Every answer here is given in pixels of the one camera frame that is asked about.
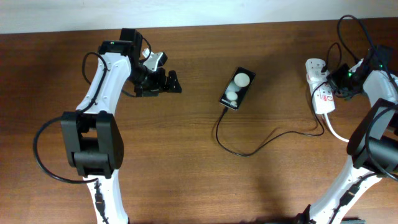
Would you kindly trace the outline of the black smartphone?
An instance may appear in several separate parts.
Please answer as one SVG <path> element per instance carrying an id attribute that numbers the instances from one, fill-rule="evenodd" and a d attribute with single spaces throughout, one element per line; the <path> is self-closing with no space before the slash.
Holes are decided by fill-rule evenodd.
<path id="1" fill-rule="evenodd" d="M 219 103 L 231 110 L 238 110 L 255 77 L 254 72 L 238 67 L 221 94 Z"/>

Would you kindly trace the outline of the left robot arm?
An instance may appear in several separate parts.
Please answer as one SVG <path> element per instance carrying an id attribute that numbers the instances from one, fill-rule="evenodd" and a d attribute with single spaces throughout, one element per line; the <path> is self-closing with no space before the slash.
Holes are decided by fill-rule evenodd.
<path id="1" fill-rule="evenodd" d="M 105 40 L 95 52 L 98 67 L 84 100 L 61 119 L 68 163 L 88 186 L 98 223 L 129 223 L 119 186 L 124 143 L 114 114 L 127 81 L 135 97 L 181 93 L 175 71 L 166 72 L 165 53 L 142 50 L 143 36 L 123 28 L 119 40 Z"/>

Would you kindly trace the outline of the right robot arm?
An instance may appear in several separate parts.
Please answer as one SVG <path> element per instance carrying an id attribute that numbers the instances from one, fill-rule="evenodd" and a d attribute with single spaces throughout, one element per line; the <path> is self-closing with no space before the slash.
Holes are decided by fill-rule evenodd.
<path id="1" fill-rule="evenodd" d="M 397 132 L 397 77 L 387 71 L 392 49 L 371 47 L 355 66 L 343 64 L 334 72 L 318 58 L 306 61 L 306 78 L 315 115 L 335 109 L 334 97 L 365 94 L 371 109 L 347 139 L 347 160 L 328 191 L 294 218 L 294 223 L 343 223 L 359 198 L 374 184 L 397 171 L 397 141 L 384 135 Z"/>

